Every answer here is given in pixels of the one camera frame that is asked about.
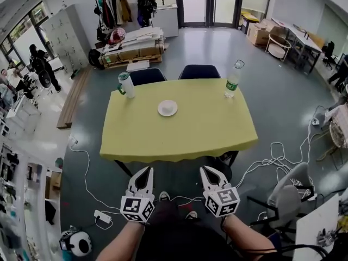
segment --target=door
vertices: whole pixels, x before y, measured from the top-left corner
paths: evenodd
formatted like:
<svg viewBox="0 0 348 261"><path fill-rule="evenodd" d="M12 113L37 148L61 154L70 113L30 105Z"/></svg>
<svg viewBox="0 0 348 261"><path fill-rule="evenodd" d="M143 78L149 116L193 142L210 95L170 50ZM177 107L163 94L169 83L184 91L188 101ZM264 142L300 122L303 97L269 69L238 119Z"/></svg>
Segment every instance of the door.
<svg viewBox="0 0 348 261"><path fill-rule="evenodd" d="M238 0L177 0L180 27L235 27Z"/></svg>

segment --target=white tumbler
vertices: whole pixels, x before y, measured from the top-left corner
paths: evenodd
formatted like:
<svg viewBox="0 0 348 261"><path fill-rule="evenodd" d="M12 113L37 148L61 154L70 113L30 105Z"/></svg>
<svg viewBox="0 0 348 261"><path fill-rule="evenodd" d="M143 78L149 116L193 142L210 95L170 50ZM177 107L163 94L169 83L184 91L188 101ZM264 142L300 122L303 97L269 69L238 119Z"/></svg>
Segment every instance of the white tumbler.
<svg viewBox="0 0 348 261"><path fill-rule="evenodd" d="M119 74L119 85L117 89L122 95L126 95L128 98L135 97L134 85L128 72Z"/></svg>

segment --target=sneaker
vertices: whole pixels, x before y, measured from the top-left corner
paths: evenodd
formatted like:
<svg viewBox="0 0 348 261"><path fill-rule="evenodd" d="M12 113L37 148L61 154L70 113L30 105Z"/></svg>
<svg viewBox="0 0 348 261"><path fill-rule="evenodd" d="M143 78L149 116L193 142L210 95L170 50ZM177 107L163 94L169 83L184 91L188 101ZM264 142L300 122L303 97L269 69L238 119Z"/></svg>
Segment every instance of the sneaker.
<svg viewBox="0 0 348 261"><path fill-rule="evenodd" d="M170 196L168 193L166 193L165 191L162 191L159 195L159 200L162 201L162 200L168 200L170 201Z"/></svg>
<svg viewBox="0 0 348 261"><path fill-rule="evenodd" d="M194 220L194 219L198 219L198 215L196 211L191 211L187 214L187 216L185 217L186 220Z"/></svg>

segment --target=plastic bottle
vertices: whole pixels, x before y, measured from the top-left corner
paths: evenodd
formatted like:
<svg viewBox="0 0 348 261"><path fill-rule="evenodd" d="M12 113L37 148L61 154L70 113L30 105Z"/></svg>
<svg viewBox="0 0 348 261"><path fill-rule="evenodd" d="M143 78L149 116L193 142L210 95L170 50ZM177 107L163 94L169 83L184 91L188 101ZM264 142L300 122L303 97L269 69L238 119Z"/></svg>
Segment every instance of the plastic bottle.
<svg viewBox="0 0 348 261"><path fill-rule="evenodd" d="M242 67L244 67L244 62L242 60L237 60L234 64L231 75L227 78L225 97L232 98L234 96L234 92L236 91L240 80L240 70Z"/></svg>

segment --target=green bottle label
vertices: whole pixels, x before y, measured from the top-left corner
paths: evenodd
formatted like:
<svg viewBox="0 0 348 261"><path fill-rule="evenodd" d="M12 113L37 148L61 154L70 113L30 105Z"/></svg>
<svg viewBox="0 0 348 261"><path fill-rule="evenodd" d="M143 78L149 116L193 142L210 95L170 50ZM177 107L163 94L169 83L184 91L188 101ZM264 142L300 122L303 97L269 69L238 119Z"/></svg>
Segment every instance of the green bottle label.
<svg viewBox="0 0 348 261"><path fill-rule="evenodd" d="M238 87L238 84L232 84L231 82L227 81L226 88L230 91L235 91Z"/></svg>

